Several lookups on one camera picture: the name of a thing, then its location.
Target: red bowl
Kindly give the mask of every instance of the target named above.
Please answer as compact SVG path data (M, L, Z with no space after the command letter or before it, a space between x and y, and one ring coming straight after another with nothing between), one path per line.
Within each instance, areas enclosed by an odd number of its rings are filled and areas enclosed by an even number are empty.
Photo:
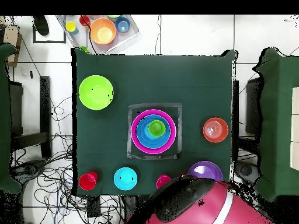
M203 135L209 142L222 142L228 135L227 123L222 118L210 118L203 126Z

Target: purple bowl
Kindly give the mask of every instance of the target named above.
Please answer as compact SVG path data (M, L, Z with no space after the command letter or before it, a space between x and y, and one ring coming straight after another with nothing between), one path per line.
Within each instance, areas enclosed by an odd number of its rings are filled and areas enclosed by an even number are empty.
M215 181L222 181L222 172L220 168L213 162L201 161L195 163L189 170L189 175L197 178L213 179Z

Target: cardboard box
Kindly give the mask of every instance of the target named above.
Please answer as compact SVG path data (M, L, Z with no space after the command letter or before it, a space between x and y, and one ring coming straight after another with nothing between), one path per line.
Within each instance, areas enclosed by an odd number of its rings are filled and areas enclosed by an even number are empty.
M0 43L10 43L16 47L16 52L8 57L7 64L16 67L19 59L22 35L19 28L13 25L0 24Z

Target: green fabric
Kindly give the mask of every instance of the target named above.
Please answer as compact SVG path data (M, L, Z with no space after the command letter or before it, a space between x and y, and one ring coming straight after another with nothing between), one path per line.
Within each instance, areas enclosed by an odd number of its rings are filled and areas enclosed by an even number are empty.
M10 44L0 45L0 190L8 193L19 193L20 185L9 175L8 167L11 160L11 101L9 99L8 74L5 61L8 56L16 52Z
M263 176L256 190L269 201L279 195L299 195L299 171L290 167L292 93L299 87L298 69L298 57L282 57L274 48L266 50L257 68L265 85L260 98Z
M92 191L78 186L79 195L152 194L161 174L177 177L200 160L217 164L228 180L230 138L210 143L202 129L211 117L223 118L231 128L234 51L223 57L89 55L79 49L75 53L77 92L80 83L91 75L104 76L114 89L113 101L100 111L87 109L77 96L78 178L92 170L99 174ZM157 102L182 104L181 155L169 160L128 159L128 106ZM130 191L119 190L113 182L115 172L123 166L134 169L138 176Z

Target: red cup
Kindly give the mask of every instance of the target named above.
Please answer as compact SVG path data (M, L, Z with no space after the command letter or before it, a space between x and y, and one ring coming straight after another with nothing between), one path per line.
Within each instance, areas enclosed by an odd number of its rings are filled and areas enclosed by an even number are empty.
M98 174L95 171L90 171L80 177L79 185L84 191L90 191L95 188L97 180Z
M171 181L171 178L168 175L165 175L165 174L160 175L160 177L156 183L157 189L159 189L160 187L162 187L163 185L165 185L166 183L168 183L170 181Z
M79 22L83 27L87 27L87 26L91 25L91 20L88 16L84 16L84 15L82 15L82 17L80 16L79 17Z
M210 118L204 124L203 135L210 142L222 142L228 135L227 123L222 118Z

